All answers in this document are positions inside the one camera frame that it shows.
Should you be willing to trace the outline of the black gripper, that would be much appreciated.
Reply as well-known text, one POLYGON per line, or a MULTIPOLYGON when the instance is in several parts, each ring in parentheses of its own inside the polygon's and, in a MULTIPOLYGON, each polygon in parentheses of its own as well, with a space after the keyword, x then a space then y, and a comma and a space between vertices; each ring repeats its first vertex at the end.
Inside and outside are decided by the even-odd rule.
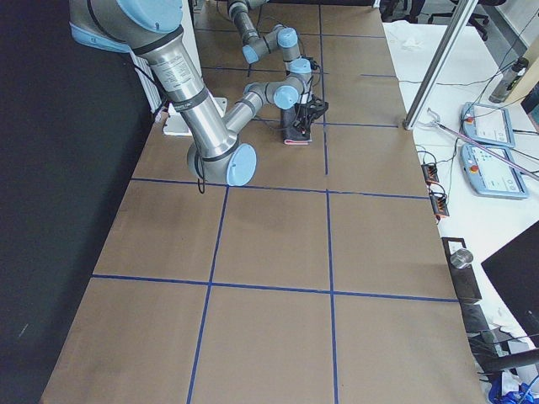
POLYGON ((305 104, 295 105, 295 128, 310 128, 312 123, 328 110, 328 103, 312 95, 305 104))

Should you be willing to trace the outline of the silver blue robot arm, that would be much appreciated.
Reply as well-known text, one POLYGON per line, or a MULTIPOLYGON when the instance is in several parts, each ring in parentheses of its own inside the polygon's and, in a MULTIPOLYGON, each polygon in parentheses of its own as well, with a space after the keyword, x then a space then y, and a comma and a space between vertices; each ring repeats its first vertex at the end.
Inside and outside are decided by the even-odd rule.
POLYGON ((243 56, 249 65, 281 51, 287 73, 308 74, 312 63, 300 51, 299 34, 292 27, 277 24, 268 34, 260 34, 248 12, 266 4, 266 1, 234 0, 227 2, 227 13, 243 42, 243 56))
POLYGON ((307 144, 312 122, 328 103, 312 91, 312 63, 302 56, 292 27, 277 24, 267 35, 255 29, 249 11, 260 1, 230 1, 227 11, 243 42, 243 56, 253 64, 281 51, 286 79, 249 84, 243 96, 221 114, 202 76, 184 47, 180 1, 71 1, 73 39, 106 51, 133 52, 147 61, 163 86, 168 101, 193 136, 188 150, 189 170, 205 182, 243 186, 254 175, 254 148, 240 132, 266 105, 281 111, 281 131, 287 144, 307 144))

